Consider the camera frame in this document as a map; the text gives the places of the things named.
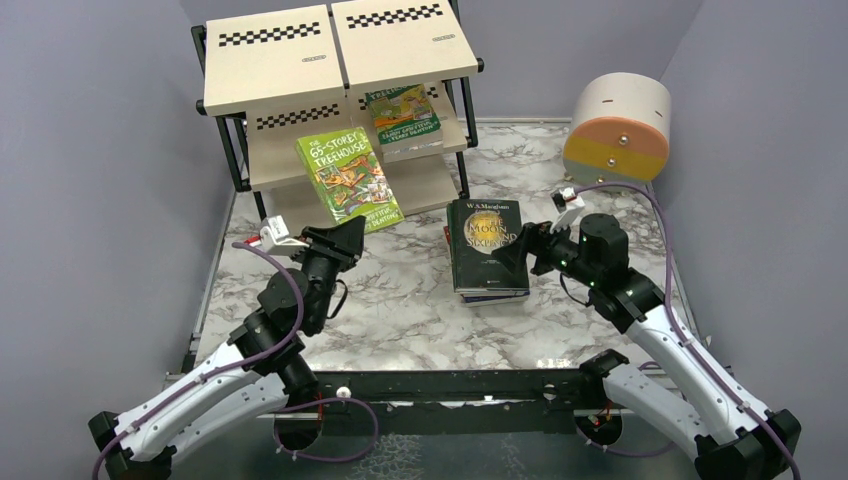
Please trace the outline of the black Moon and Sixpence book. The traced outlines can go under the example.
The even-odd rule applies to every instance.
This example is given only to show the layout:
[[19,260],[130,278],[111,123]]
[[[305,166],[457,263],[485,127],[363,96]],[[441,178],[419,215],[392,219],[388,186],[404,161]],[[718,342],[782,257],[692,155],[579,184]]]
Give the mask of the black Moon and Sixpence book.
[[515,273],[492,256],[517,239],[519,202],[456,199],[446,207],[454,291],[462,296],[519,296],[529,291],[526,271]]

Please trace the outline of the green 65-storey treehouse book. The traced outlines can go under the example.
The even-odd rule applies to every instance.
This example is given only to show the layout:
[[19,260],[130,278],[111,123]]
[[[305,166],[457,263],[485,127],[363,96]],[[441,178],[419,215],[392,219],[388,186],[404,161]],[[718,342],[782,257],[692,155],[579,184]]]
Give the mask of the green 65-storey treehouse book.
[[334,224],[363,216],[371,233],[405,219],[363,128],[300,137],[295,149]]

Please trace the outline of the green 104-storey treehouse book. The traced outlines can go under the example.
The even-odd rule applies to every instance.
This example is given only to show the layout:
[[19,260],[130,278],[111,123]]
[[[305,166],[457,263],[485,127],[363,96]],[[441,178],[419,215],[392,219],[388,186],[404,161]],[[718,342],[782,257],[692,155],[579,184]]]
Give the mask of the green 104-storey treehouse book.
[[442,141],[441,122],[423,84],[369,92],[365,101],[381,146],[399,149]]

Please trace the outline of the floral cover book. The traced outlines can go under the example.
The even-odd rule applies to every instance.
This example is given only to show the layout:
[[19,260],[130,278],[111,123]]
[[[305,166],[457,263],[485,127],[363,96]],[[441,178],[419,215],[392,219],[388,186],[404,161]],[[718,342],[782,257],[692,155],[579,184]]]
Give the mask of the floral cover book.
[[381,147],[383,161],[388,163],[438,154],[442,150],[443,142],[441,140],[406,146],[387,144]]

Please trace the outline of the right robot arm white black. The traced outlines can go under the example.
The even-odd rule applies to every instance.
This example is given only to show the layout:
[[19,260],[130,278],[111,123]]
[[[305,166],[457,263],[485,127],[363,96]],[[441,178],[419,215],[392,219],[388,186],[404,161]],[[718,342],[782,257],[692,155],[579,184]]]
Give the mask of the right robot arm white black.
[[[798,478],[801,425],[744,388],[693,336],[665,294],[629,264],[629,238],[611,215],[590,214],[576,240],[567,227],[527,223],[493,257],[517,272],[551,271],[588,287],[589,303],[639,345],[678,391],[670,392],[615,352],[583,363],[595,390],[639,415],[694,463],[702,479]],[[527,256],[535,263],[526,266]]]

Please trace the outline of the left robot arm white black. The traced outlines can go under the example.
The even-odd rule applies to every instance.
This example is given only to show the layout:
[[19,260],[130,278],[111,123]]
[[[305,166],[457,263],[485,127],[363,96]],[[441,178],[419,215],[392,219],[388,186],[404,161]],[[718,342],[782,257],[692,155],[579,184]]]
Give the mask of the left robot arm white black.
[[155,397],[88,422],[99,454],[91,476],[165,479],[172,466],[214,435],[286,405],[310,407],[318,381],[301,356],[303,337],[322,332],[340,304],[331,299],[340,274],[364,250],[366,219],[292,234],[280,216],[233,248],[266,260],[275,273],[259,306],[202,364]]

